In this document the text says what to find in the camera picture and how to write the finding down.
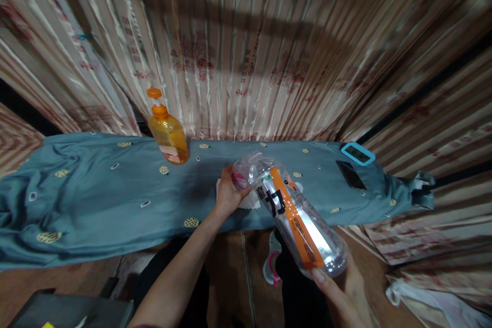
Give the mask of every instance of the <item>blue silicone case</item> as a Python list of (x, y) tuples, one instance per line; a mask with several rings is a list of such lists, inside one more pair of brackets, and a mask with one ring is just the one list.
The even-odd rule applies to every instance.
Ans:
[[(366, 161), (366, 162), (361, 162), (359, 159), (357, 159), (356, 157), (354, 157), (352, 154), (348, 153), (347, 152), (347, 148), (349, 148), (351, 146), (354, 147), (355, 149), (359, 150), (364, 155), (367, 155), (369, 157), (369, 160)], [(365, 166), (371, 164), (374, 160), (376, 160), (376, 155), (374, 155), (371, 151), (369, 151), (368, 149), (365, 149), (363, 146), (359, 145), (356, 142), (349, 142), (349, 143), (347, 143), (342, 148), (341, 151), (342, 151), (342, 153), (344, 155), (348, 156), (351, 160), (355, 161), (358, 165), (360, 165), (362, 167), (365, 167)]]

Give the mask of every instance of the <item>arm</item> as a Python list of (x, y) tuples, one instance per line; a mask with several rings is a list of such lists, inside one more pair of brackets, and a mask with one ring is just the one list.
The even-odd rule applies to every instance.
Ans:
[(346, 280), (342, 289), (321, 269), (312, 269), (311, 276), (325, 294), (328, 310), (335, 327), (373, 328), (373, 319), (365, 297), (364, 278), (348, 254)]
[(181, 322), (215, 236), (251, 190), (238, 191), (232, 183), (231, 170), (229, 165), (222, 171), (214, 209), (154, 282), (128, 328), (140, 324), (176, 327)]

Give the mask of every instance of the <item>orange bottle label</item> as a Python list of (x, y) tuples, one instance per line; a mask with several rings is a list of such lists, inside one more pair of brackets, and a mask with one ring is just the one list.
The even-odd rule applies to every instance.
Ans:
[[(321, 257), (316, 244), (314, 243), (308, 230), (306, 229), (302, 218), (298, 214), (297, 208), (294, 205), (294, 201), (289, 195), (289, 192), (285, 187), (284, 181), (282, 180), (277, 167), (273, 167), (270, 169), (270, 175), (272, 177), (275, 189), (277, 191), (280, 191), (283, 203), (285, 204), (285, 215), (289, 220), (289, 225), (291, 226), (292, 234), (294, 235), (294, 241), (296, 242), (297, 250), (299, 251), (299, 254), (301, 256), (304, 268), (306, 270), (309, 270), (312, 268), (323, 267), (323, 258)], [(290, 177), (287, 179), (287, 182), (288, 185), (290, 185), (290, 188), (295, 187)]]

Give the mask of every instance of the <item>fingernail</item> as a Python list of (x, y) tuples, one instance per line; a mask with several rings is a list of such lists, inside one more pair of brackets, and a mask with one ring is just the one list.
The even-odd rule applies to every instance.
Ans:
[(325, 279), (325, 274), (321, 269), (319, 268), (314, 268), (311, 270), (311, 274), (313, 275), (313, 278), (316, 279), (316, 282), (318, 283), (323, 283)]

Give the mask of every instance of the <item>clear plastic bottle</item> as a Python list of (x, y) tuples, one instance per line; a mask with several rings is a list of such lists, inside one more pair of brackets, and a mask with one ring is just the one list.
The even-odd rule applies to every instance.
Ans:
[(149, 129), (159, 149), (168, 162), (177, 165), (186, 163), (190, 158), (190, 152), (182, 124), (159, 103), (158, 99), (162, 96), (160, 90), (151, 87), (147, 90), (147, 95), (155, 99), (155, 105), (152, 107), (154, 116), (149, 119)]
[(256, 191), (303, 275), (311, 278), (309, 270), (321, 268), (334, 278), (345, 270), (345, 242), (301, 194), (280, 162), (255, 151), (235, 162), (232, 177), (236, 187), (252, 186)]

